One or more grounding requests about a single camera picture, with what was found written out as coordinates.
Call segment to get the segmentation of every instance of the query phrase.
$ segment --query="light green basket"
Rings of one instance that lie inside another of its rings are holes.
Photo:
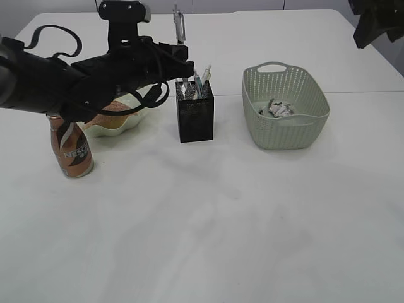
[[[258,71],[268,65],[283,66],[285,70]],[[295,114],[281,118],[259,114],[259,109],[272,98],[291,104]],[[268,62],[244,71],[243,105],[252,138],[267,150],[310,146],[330,114],[327,99],[313,77],[302,68],[280,62]]]

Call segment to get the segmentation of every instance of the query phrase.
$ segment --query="white wall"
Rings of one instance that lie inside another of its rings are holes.
[[[41,13],[96,11],[95,0],[0,0],[0,34],[15,37]],[[192,0],[142,0],[153,13],[171,13],[176,2],[185,13],[193,12]]]
[[[94,0],[1,0],[0,34],[14,37],[39,13],[95,11]],[[240,10],[282,9],[283,0],[143,0],[154,13],[171,13],[174,3],[185,13],[228,13]],[[350,23],[357,25],[348,0],[286,0],[286,9],[335,9]],[[394,44],[386,35],[373,45],[404,74],[404,39]]]

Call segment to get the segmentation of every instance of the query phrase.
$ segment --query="white bowl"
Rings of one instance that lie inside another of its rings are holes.
[[[138,92],[142,95],[142,97],[144,97],[146,93],[149,91],[149,89],[150,87],[146,86],[144,88],[139,89]],[[135,108],[140,105],[140,102],[130,94],[117,98],[116,100],[122,104],[129,106],[130,108]],[[115,137],[119,136],[124,131],[137,126],[139,122],[147,115],[147,113],[148,109],[142,109],[139,112],[129,116],[121,127],[115,129],[105,128],[100,125],[92,125],[89,128],[84,129],[84,123],[80,122],[78,124],[88,137],[91,138],[97,138],[101,136]]]

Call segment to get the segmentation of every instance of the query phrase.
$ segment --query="black mesh pen holder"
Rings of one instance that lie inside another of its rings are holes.
[[[195,81],[190,81],[187,89],[177,82],[175,90],[181,143],[213,140],[214,97],[209,81],[203,86],[202,98],[195,100]]]

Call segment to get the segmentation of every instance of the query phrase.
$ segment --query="white table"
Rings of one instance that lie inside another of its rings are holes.
[[[44,116],[0,111],[0,302],[402,302],[404,93],[327,98],[297,151],[256,147],[240,96],[182,145],[171,98],[78,180]]]
[[[41,14],[17,38],[30,41],[33,31],[44,24],[68,27],[82,38],[83,52],[68,62],[99,56],[108,49],[108,23],[97,13]],[[324,92],[404,91],[404,78],[373,46],[356,48],[354,27],[337,11],[186,15],[186,33],[190,59],[198,71],[202,74],[213,65],[215,95],[240,95],[243,70],[268,61],[307,69]],[[151,35],[156,42],[176,43],[172,15],[153,15],[151,23],[141,24],[140,34]],[[32,52],[50,56],[74,50],[73,38],[48,29]]]

